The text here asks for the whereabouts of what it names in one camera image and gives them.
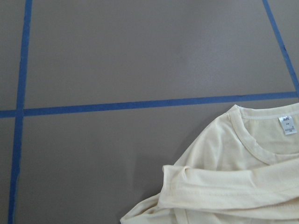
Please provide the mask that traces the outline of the cream long sleeve shirt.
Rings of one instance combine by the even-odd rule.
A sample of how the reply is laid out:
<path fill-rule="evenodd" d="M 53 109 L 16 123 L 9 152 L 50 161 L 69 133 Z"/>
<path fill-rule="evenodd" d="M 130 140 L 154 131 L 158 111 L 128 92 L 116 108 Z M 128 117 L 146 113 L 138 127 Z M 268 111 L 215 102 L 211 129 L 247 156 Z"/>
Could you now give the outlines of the cream long sleeve shirt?
<path fill-rule="evenodd" d="M 234 105 L 173 165 L 163 187 L 123 224 L 296 224 L 299 221 L 299 105 Z"/>

